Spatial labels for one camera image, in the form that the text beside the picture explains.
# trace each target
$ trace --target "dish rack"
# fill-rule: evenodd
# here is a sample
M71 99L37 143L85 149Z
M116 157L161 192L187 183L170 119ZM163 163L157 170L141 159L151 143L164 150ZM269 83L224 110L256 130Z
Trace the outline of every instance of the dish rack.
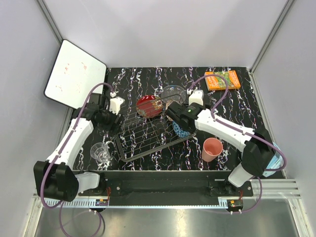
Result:
M152 115L157 114L157 109L162 109L154 118L140 116L139 105L121 111L125 120L121 132L113 137L120 160L130 162L193 137L194 134L179 137L173 130L172 119L166 114L166 102L170 102L170 99L174 101L177 96L179 99L176 101L184 103L180 95L170 95L146 102L162 106L146 110L146 114Z

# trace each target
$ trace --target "gray wall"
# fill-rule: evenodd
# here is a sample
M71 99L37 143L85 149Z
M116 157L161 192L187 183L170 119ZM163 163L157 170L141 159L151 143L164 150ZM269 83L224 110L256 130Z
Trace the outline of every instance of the gray wall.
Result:
M43 96L58 42L36 1L0 1L0 230L20 236L33 166L53 151L66 107Z
M316 223L316 1L296 1L255 71L272 130Z
M108 67L251 66L286 0L45 0Z

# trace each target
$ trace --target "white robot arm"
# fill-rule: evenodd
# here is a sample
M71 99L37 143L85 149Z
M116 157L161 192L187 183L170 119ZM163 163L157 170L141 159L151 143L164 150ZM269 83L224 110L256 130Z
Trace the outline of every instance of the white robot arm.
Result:
M52 163L56 156L58 156L58 159L55 161L53 168L49 172L45 183L45 198L72 201L78 193L99 186L99 174L84 172L74 175L72 167L85 140L96 126L103 126L104 130L113 134L116 134L120 129L120 125L124 118L119 114L119 111L124 100L120 97L112 98L110 99L109 109L102 110L105 101L101 100L101 97L102 95L99 94L94 94L94 96L90 97L89 103L85 107L83 114L79 118L78 124L74 129L81 108L75 111L70 127L56 150L46 161L38 161L35 164L34 176L39 196L44 174L49 164ZM61 150L62 146L64 146L64 148L62 149L62 152L58 154L58 151Z
M232 170L228 181L235 187L241 187L251 177L259 177L263 174L269 162L274 156L274 151L266 144L251 137L255 134L272 143L266 129L254 130L221 118L212 117L211 111L203 105L204 93L195 90L189 97L189 105L180 105L173 102L167 109L170 116L179 126L188 132L196 130L213 134L234 145L242 153L242 162Z

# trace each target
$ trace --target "book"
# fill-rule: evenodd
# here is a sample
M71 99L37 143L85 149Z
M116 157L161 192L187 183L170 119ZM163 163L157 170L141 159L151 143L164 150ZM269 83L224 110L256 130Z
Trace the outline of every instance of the book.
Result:
M236 71L228 72L205 72L204 75L219 74L223 76L229 85L229 89L239 89L240 82L238 80ZM219 77L206 77L205 78L207 89L210 90L225 90L225 82Z

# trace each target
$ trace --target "red bowl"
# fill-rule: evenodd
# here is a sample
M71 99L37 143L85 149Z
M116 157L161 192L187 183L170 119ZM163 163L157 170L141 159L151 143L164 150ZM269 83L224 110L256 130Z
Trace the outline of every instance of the red bowl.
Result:
M158 116L163 109L162 101L154 95L145 95L136 103L137 113L145 118L153 118Z

